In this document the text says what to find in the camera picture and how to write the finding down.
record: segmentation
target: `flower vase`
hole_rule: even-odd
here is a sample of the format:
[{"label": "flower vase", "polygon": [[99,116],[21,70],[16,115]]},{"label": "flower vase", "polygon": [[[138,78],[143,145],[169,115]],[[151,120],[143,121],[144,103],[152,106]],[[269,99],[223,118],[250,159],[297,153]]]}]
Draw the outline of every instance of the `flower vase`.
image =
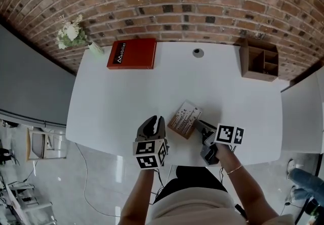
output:
[{"label": "flower vase", "polygon": [[92,42],[88,47],[95,56],[101,56],[104,54],[103,49],[95,42]]}]

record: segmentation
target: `red book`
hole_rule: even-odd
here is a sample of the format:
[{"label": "red book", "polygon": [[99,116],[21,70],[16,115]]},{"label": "red book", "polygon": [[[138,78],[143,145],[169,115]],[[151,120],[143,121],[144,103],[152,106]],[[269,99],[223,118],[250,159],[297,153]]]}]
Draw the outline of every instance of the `red book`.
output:
[{"label": "red book", "polygon": [[156,40],[115,41],[111,48],[109,69],[153,69]]}]

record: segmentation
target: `bracelet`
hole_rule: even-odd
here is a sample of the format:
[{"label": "bracelet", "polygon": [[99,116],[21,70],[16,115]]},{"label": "bracelet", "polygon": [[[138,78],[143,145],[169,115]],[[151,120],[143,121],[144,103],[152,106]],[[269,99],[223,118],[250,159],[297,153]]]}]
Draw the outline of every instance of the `bracelet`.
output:
[{"label": "bracelet", "polygon": [[233,173],[234,171],[236,171],[237,169],[240,169],[241,167],[242,167],[242,165],[240,165],[239,167],[236,167],[234,170],[228,172],[227,174],[229,175],[229,174]]}]

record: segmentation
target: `sneaker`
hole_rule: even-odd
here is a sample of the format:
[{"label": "sneaker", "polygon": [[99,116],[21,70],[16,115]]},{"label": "sneaker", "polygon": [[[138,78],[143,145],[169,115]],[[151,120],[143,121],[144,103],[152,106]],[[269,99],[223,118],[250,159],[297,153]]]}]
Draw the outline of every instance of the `sneaker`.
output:
[{"label": "sneaker", "polygon": [[287,179],[289,180],[289,173],[296,168],[296,162],[293,159],[290,159],[287,164]]},{"label": "sneaker", "polygon": [[289,195],[288,195],[288,197],[286,198],[286,202],[294,203],[294,202],[296,201],[295,196],[294,196],[294,191],[295,191],[295,189],[296,189],[295,186],[293,186],[293,187],[290,189]]}]

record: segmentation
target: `wooden organizer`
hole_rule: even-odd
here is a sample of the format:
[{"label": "wooden organizer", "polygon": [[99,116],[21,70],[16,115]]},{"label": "wooden organizer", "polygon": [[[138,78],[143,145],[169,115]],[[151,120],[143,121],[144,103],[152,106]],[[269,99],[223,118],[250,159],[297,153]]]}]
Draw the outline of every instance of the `wooden organizer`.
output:
[{"label": "wooden organizer", "polygon": [[242,77],[272,82],[278,77],[278,50],[258,40],[244,40],[239,49]]}]

